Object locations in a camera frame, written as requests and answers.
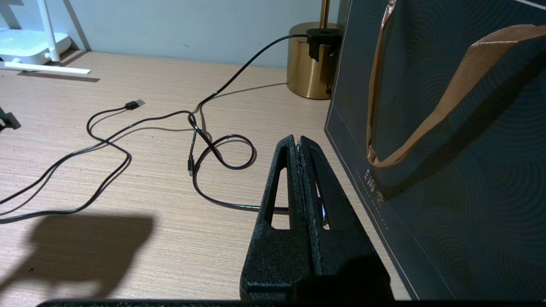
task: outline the wall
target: wall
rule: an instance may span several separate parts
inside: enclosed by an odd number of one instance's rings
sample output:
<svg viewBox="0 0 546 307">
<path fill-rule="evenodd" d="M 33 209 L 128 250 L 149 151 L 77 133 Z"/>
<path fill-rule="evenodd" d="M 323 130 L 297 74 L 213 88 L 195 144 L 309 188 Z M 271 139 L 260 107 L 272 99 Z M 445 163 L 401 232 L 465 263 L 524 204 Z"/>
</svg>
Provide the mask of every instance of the wall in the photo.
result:
<svg viewBox="0 0 546 307">
<path fill-rule="evenodd" d="M 318 21 L 321 0 L 47 0 L 54 31 L 74 47 L 117 54 L 244 63 L 295 24 Z M 340 0 L 330 3 L 337 21 Z M 0 0 L 0 27 L 42 30 L 35 0 Z M 287 42 L 254 64 L 286 67 Z"/>
</svg>

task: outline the gold lamp base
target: gold lamp base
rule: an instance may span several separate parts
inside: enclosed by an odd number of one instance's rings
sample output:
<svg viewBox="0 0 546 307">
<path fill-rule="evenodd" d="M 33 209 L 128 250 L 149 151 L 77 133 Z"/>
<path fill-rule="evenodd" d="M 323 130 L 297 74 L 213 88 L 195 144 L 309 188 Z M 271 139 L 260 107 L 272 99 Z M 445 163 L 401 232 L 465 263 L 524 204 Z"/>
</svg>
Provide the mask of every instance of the gold lamp base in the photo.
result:
<svg viewBox="0 0 546 307">
<path fill-rule="evenodd" d="M 293 26 L 289 34 L 305 34 L 308 29 L 319 28 L 319 22 L 306 22 Z M 329 23 L 328 28 L 343 29 Z M 297 95 L 310 99 L 330 99 L 334 85 L 337 55 L 329 56 L 330 46 L 321 45 L 319 61 L 309 56 L 309 44 L 305 37 L 290 38 L 286 83 Z"/>
</svg>

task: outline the desk surface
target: desk surface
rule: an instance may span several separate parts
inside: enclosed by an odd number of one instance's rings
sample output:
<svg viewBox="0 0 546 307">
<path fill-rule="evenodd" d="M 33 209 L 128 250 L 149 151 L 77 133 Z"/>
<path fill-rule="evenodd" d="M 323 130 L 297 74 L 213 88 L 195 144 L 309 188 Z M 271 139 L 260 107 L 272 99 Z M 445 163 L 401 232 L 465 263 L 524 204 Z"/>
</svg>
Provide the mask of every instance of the desk surface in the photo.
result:
<svg viewBox="0 0 546 307">
<path fill-rule="evenodd" d="M 94 52 L 75 52 L 64 62 L 91 68 L 92 74 L 81 78 L 0 70 L 1 106 L 22 124 L 0 135 L 2 198 L 33 182 L 65 154 L 95 144 L 85 131 L 92 114 L 134 99 L 146 102 L 99 122 L 94 132 L 106 137 L 146 117 L 194 110 L 238 69 Z M 221 200 L 259 205 L 276 143 L 289 134 L 313 139 L 389 270 L 395 297 L 407 299 L 323 132 L 329 102 L 298 97 L 284 80 L 282 69 L 249 67 L 225 94 L 206 105 L 206 130 L 212 137 L 242 134 L 254 143 L 258 157 L 248 169 L 232 171 L 209 155 L 199 173 L 201 189 Z M 89 208 L 0 226 L 0 305 L 34 306 L 50 298 L 89 296 L 239 298 L 256 213 L 211 204 L 193 189 L 186 165 L 192 135 L 185 115 L 139 128 L 146 129 L 135 129 L 116 142 L 131 152 L 132 164 Z M 204 147 L 198 140 L 195 152 Z M 224 145 L 221 152 L 233 164 L 249 155 L 241 143 Z M 71 159 L 17 213 L 79 206 L 123 159 L 124 154 L 111 147 Z M 1 205 L 0 212 L 30 195 Z M 284 179 L 277 204 L 286 202 Z M 288 228 L 288 218 L 276 215 L 273 225 Z"/>
</svg>

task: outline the tan rope handle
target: tan rope handle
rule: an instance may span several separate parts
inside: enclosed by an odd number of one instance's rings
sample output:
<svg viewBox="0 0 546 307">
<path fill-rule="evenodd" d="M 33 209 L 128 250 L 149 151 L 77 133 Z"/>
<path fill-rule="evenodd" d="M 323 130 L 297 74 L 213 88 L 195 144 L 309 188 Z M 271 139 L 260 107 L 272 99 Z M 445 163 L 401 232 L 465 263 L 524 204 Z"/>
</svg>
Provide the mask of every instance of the tan rope handle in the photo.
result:
<svg viewBox="0 0 546 307">
<path fill-rule="evenodd" d="M 389 5 L 383 15 L 370 76 L 366 153 L 370 164 L 379 168 L 392 166 L 402 161 L 427 133 L 442 122 L 465 99 L 487 72 L 512 47 L 530 39 L 546 38 L 546 25 L 515 25 L 500 29 L 473 43 L 466 51 L 446 91 L 432 113 L 417 127 L 400 148 L 395 150 L 385 160 L 379 161 L 371 146 L 373 111 L 377 98 L 377 85 L 379 83 L 378 72 L 381 70 L 383 33 L 395 5 L 396 0 L 389 0 Z"/>
</svg>

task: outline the white antenna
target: white antenna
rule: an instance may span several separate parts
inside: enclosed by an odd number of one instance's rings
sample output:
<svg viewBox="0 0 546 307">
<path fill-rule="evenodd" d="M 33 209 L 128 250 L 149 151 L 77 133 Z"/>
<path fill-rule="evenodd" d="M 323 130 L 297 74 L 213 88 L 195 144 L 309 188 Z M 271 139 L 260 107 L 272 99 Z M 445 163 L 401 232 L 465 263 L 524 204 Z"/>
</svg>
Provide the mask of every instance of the white antenna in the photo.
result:
<svg viewBox="0 0 546 307">
<path fill-rule="evenodd" d="M 45 0 L 38 0 L 38 8 L 40 9 L 41 22 L 44 24 L 45 38 L 48 40 L 49 53 L 45 54 L 45 57 L 53 62 L 59 62 L 61 59 L 55 45 L 55 34 L 49 20 L 48 5 L 45 4 Z"/>
<path fill-rule="evenodd" d="M 63 74 L 89 74 L 90 69 L 43 65 L 49 61 L 59 62 L 61 60 L 59 53 L 68 50 L 71 42 L 68 35 L 53 32 L 45 0 L 37 0 L 37 2 L 44 31 L 19 29 L 0 31 L 0 57 L 5 61 L 0 62 L 0 68 Z"/>
</svg>

